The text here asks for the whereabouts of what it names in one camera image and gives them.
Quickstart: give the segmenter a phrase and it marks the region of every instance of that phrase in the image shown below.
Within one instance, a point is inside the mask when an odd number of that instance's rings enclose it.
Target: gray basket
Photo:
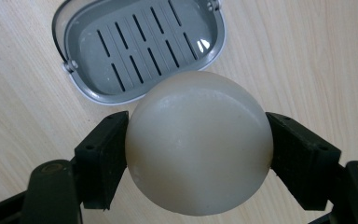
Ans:
[[[203,69],[222,50],[225,33],[217,0],[73,0],[53,20],[65,69],[85,96],[106,105]]]

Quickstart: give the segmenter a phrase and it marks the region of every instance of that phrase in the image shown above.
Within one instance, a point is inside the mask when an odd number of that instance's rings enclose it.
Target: drainage slot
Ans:
[[[159,23],[159,20],[157,18],[156,12],[154,11],[154,9],[152,7],[150,8],[150,10],[152,11],[153,17],[156,20],[156,23],[158,25],[159,30],[161,31],[162,34],[164,34],[164,30],[162,29],[161,24]]]
[[[176,60],[176,57],[175,57],[175,54],[173,53],[173,50],[172,50],[171,45],[170,45],[170,42],[168,42],[168,40],[165,40],[165,43],[167,44],[167,47],[170,50],[170,53],[171,53],[171,55],[173,57],[173,60],[175,61],[176,67],[179,67],[179,63]]]
[[[187,34],[186,34],[186,33],[183,33],[183,36],[185,37],[185,40],[186,40],[186,42],[187,42],[187,44],[188,44],[188,47],[189,47],[190,50],[191,50],[191,53],[193,54],[194,59],[197,60],[197,59],[199,58],[199,56],[197,56],[196,51],[193,49],[193,46],[191,45],[190,40],[188,39]]]
[[[115,67],[115,65],[113,63],[112,63],[112,68],[113,68],[113,71],[115,72],[117,81],[120,84],[121,90],[126,91],[126,89],[124,88],[123,82],[121,81],[120,75],[118,74],[117,69],[116,69],[116,67]]]
[[[136,75],[138,75],[139,80],[142,84],[144,84],[144,79],[141,77],[141,74],[139,73],[138,66],[136,66],[135,61],[133,60],[132,56],[130,56],[133,68],[135,68]]]
[[[150,57],[151,57],[152,60],[153,60],[153,64],[155,65],[155,67],[156,67],[156,69],[157,69],[158,75],[161,76],[161,71],[159,70],[158,64],[157,64],[157,62],[156,62],[156,59],[155,59],[155,57],[154,57],[154,55],[153,55],[152,50],[151,50],[150,48],[148,48],[147,51],[149,51]]]
[[[120,34],[121,40],[123,41],[123,44],[124,44],[124,47],[126,47],[126,49],[128,49],[129,46],[127,45],[127,42],[126,42],[126,39],[124,38],[123,33],[121,33],[121,29],[120,29],[120,27],[118,26],[118,23],[117,23],[117,22],[115,22],[115,26],[116,26],[116,29],[118,30],[118,33]]]
[[[97,30],[97,33],[98,33],[98,36],[100,37],[101,43],[103,43],[103,48],[105,49],[107,57],[110,57],[109,50],[107,49],[107,46],[106,46],[106,44],[105,44],[105,42],[103,40],[103,36],[101,35],[100,30]]]
[[[178,14],[176,13],[176,9],[173,7],[173,4],[172,4],[171,0],[168,0],[168,3],[170,4],[171,10],[173,12],[173,15],[175,16],[179,26],[182,26],[182,23],[179,20]]]
[[[135,15],[132,15],[133,19],[135,20],[136,26],[138,27],[139,33],[141,33],[142,39],[144,40],[144,42],[146,42],[146,37],[144,35],[144,31],[142,31],[141,26],[139,25],[138,19],[136,19]]]

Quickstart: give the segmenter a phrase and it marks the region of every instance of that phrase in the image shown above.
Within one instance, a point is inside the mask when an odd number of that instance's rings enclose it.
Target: round white object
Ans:
[[[137,105],[126,136],[131,177],[153,203],[207,216],[248,200],[269,171],[269,121],[240,85],[208,72],[178,74]]]

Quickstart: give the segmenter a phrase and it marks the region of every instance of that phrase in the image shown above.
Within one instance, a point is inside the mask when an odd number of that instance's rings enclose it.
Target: black object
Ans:
[[[267,113],[274,139],[271,169],[306,210],[333,211],[311,224],[358,223],[358,161],[343,168],[340,150],[286,116]],[[28,190],[0,203],[0,223],[81,223],[79,204],[109,209],[127,166],[128,112],[106,117],[71,161],[37,167]]]

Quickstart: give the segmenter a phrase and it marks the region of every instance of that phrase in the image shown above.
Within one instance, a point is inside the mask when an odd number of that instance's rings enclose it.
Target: wooden table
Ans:
[[[74,148],[105,116],[62,71],[51,20],[62,0],[0,1],[0,201],[26,189],[32,170]],[[227,0],[227,45],[207,68],[249,91],[266,111],[292,117],[358,160],[358,0]],[[248,202],[224,214],[186,217],[148,201],[125,172],[110,211],[85,223],[307,223],[271,171]]]

